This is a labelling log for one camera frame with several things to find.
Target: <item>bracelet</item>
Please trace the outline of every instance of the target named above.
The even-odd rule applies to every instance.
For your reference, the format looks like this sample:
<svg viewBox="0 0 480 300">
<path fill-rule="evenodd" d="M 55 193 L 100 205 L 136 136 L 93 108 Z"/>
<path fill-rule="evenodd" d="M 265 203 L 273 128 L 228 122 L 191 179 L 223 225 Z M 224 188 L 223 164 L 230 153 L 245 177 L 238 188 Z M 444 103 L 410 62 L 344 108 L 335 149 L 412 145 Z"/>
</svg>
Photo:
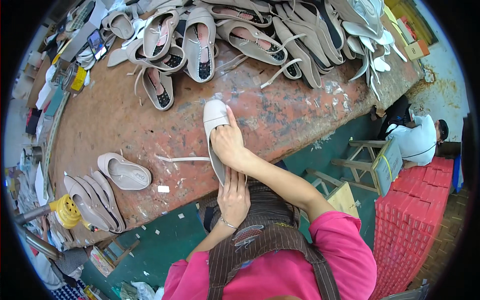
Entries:
<svg viewBox="0 0 480 300">
<path fill-rule="evenodd" d="M 231 227 L 233 229 L 238 229 L 238 227 L 235 227 L 232 224 L 229 224 L 227 221 L 225 221 L 222 216 L 220 217 L 219 220 L 222 221 L 223 223 L 225 223 L 225 225 L 227 225 L 228 227 Z"/>
</svg>

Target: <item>woman's right hand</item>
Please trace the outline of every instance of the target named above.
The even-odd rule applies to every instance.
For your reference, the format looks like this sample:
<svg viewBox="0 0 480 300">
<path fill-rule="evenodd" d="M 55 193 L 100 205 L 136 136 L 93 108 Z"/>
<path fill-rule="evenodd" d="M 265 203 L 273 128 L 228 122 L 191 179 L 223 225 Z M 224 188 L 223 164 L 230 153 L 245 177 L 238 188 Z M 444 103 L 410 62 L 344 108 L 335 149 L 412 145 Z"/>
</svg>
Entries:
<svg viewBox="0 0 480 300">
<path fill-rule="evenodd" d="M 246 167 L 252 158 L 252 153 L 243 146 L 240 128 L 228 105 L 227 116 L 230 125 L 220 125 L 210 133 L 213 151 L 222 163 L 238 172 L 247 174 Z"/>
</svg>

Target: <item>phone screen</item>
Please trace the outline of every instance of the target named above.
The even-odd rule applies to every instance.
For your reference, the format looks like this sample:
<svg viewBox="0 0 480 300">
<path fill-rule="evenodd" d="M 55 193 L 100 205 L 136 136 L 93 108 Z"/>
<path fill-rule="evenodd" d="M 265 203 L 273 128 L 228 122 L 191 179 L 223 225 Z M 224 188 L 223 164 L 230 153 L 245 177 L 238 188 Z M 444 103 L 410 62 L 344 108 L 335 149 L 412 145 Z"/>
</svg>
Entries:
<svg viewBox="0 0 480 300">
<path fill-rule="evenodd" d="M 107 48 L 105 47 L 105 43 L 100 35 L 98 30 L 95 30 L 89 37 L 88 37 L 88 45 L 92 49 L 93 55 L 95 56 L 96 60 L 99 60 L 102 56 L 105 55 L 107 52 Z"/>
</svg>

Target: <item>wall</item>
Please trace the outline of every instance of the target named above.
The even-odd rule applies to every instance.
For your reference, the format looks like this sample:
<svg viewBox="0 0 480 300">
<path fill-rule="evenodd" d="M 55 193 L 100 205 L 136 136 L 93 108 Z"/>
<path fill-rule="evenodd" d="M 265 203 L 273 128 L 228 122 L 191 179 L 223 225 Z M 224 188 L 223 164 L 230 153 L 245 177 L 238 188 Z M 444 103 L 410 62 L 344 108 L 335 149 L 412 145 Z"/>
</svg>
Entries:
<svg viewBox="0 0 480 300">
<path fill-rule="evenodd" d="M 20 153 L 24 144 L 31 140 L 25 127 L 29 109 L 27 100 L 12 99 L 8 105 L 7 119 L 5 121 L 5 143 L 2 159 L 6 168 L 15 167 L 20 162 Z"/>
<path fill-rule="evenodd" d="M 461 142 L 463 117 L 468 113 L 467 93 L 460 65 L 447 37 L 421 0 L 414 0 L 438 42 L 422 58 L 425 79 L 407 93 L 417 115 L 430 114 L 433 120 L 444 119 L 449 128 L 447 141 Z"/>
</svg>

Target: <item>worn workbench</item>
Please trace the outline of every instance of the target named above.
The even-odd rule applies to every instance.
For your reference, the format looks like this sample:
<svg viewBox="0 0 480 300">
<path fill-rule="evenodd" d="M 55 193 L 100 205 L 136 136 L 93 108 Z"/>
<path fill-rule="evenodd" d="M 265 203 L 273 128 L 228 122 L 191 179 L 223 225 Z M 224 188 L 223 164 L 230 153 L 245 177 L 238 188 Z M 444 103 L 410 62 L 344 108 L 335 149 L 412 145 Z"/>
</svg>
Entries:
<svg viewBox="0 0 480 300">
<path fill-rule="evenodd" d="M 399 40 L 389 22 L 385 27 Z M 116 41 L 113 48 L 118 48 Z M 239 54 L 224 41 L 217 41 L 219 66 Z M 141 226 L 155 218 L 215 191 L 218 181 L 209 162 L 161 161 L 157 156 L 208 156 L 203 126 L 207 101 L 220 99 L 232 107 L 246 147 L 267 161 L 278 161 L 360 115 L 372 105 L 387 108 L 423 74 L 418 65 L 403 62 L 396 53 L 386 61 L 390 72 L 379 73 L 376 85 L 381 101 L 367 87 L 365 75 L 349 83 L 361 60 L 349 60 L 323 76 L 323 88 L 311 90 L 301 80 L 279 76 L 260 89 L 279 67 L 248 59 L 230 72 L 215 73 L 213 80 L 199 84 L 185 74 L 173 76 L 175 103 L 168 111 L 155 109 L 139 82 L 139 98 L 133 94 L 135 76 L 126 76 L 135 67 L 130 62 L 107 67 L 108 56 L 91 70 L 91 84 L 65 107 L 49 168 L 56 199 L 66 194 L 64 172 L 70 176 L 90 175 L 97 157 L 106 152 L 120 153 L 126 159 L 148 168 L 152 183 L 141 191 L 112 189 L 127 228 Z M 170 187 L 157 192 L 158 185 Z M 89 232 L 82 225 L 70 230 L 79 247 L 104 240 L 109 232 Z"/>
</svg>

